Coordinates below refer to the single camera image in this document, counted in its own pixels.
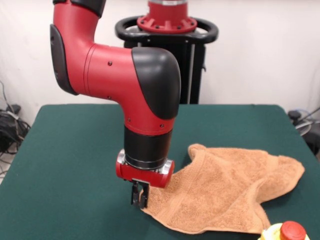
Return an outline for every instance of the red robot arm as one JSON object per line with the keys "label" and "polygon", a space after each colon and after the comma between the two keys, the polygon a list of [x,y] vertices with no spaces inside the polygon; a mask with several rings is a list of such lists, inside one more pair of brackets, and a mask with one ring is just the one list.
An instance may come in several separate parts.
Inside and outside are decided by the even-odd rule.
{"label": "red robot arm", "polygon": [[171,164],[170,170],[161,171],[168,163],[178,114],[179,66],[170,52],[160,48],[127,49],[95,43],[105,2],[53,0],[50,42],[55,77],[68,93],[121,105],[125,153],[116,164],[118,177],[163,188],[174,167]]}

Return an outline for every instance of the black handle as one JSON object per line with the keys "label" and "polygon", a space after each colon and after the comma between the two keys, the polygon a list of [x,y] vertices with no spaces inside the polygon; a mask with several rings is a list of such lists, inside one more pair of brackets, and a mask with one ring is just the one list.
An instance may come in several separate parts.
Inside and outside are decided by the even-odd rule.
{"label": "black handle", "polygon": [[207,32],[200,33],[197,31],[181,33],[181,34],[163,34],[163,33],[151,33],[143,31],[142,29],[130,29],[128,28],[136,26],[137,20],[140,16],[128,17],[120,20],[115,25],[115,34],[118,38],[137,43],[149,43],[149,42],[163,42],[166,43],[191,43],[191,44],[208,44],[214,42],[218,38],[219,29],[210,21],[195,18],[197,21],[197,27],[204,29]]}

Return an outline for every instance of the orange towel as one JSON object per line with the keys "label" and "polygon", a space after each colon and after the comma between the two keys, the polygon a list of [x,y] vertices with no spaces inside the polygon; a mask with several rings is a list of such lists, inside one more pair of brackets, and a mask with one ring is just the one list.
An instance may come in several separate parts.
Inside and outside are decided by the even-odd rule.
{"label": "orange towel", "polygon": [[297,160],[262,150],[188,148],[191,163],[165,189],[151,187],[143,211],[186,234],[260,234],[270,226],[261,203],[290,192],[305,169]]}

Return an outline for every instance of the yellow bottle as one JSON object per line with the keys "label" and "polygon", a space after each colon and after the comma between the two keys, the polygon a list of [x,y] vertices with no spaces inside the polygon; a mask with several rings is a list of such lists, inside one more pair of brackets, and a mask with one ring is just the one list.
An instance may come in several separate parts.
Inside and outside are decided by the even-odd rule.
{"label": "yellow bottle", "polygon": [[258,240],[310,240],[303,226],[295,221],[277,223],[262,232]]}

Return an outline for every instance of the green table surface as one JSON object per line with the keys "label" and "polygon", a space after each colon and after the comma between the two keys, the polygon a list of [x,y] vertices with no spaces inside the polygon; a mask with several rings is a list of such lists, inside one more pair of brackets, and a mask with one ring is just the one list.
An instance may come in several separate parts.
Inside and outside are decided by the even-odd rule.
{"label": "green table surface", "polygon": [[[187,235],[130,205],[131,184],[116,177],[124,141],[118,105],[41,108],[0,185],[2,240],[256,240],[254,234]],[[189,145],[262,149],[305,167],[290,193],[263,203],[271,223],[300,222],[320,236],[320,166],[285,112],[275,105],[182,105],[169,158],[175,172],[190,163]]]}

